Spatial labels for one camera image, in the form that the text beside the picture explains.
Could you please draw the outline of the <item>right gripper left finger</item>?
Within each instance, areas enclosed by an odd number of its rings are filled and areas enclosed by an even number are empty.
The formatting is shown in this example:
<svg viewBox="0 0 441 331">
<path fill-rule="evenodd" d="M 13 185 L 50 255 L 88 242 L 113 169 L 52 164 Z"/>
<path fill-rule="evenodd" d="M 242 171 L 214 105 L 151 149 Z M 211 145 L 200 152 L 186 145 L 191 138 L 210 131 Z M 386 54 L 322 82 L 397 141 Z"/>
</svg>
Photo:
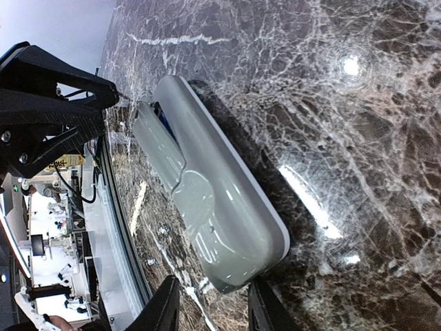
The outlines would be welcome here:
<svg viewBox="0 0 441 331">
<path fill-rule="evenodd" d="M 180 282 L 167 276 L 140 315 L 125 331 L 175 331 L 179 329 Z"/>
</svg>

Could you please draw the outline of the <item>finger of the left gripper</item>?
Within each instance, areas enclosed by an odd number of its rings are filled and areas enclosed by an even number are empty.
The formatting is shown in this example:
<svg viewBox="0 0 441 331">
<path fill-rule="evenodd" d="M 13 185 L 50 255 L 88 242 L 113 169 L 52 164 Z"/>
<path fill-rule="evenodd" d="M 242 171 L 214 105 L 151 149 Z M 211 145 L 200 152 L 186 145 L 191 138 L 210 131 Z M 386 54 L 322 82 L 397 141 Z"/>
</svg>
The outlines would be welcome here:
<svg viewBox="0 0 441 331">
<path fill-rule="evenodd" d="M 104 132 L 99 109 L 2 89 L 1 178 L 29 179 Z"/>
<path fill-rule="evenodd" d="M 119 102 L 119 93 L 111 81 L 75 68 L 27 41 L 12 46 L 1 56 L 2 88 L 60 99 L 59 83 L 92 93 L 91 97 L 78 100 L 91 108 L 103 110 Z"/>
</svg>

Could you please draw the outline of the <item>grey remote control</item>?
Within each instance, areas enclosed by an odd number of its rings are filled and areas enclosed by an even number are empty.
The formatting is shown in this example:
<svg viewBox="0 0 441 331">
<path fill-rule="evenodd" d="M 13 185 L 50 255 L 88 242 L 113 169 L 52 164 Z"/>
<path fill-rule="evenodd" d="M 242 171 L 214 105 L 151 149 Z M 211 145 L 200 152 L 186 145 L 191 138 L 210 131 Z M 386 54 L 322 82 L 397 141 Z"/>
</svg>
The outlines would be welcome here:
<svg viewBox="0 0 441 331">
<path fill-rule="evenodd" d="M 154 90 L 186 165 L 171 196 L 212 285 L 227 294 L 282 261 L 289 232 L 267 195 L 199 99 L 176 75 Z"/>
</svg>

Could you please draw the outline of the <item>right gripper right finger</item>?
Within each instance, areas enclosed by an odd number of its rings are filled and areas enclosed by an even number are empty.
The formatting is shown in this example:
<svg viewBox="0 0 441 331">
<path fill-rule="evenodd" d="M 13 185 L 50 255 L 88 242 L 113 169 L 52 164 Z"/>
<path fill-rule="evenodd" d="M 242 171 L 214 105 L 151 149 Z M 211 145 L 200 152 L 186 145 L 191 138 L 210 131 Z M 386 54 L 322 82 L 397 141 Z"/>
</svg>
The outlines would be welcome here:
<svg viewBox="0 0 441 331">
<path fill-rule="evenodd" d="M 264 279 L 248 287 L 249 330 L 298 331 L 300 329 Z"/>
</svg>

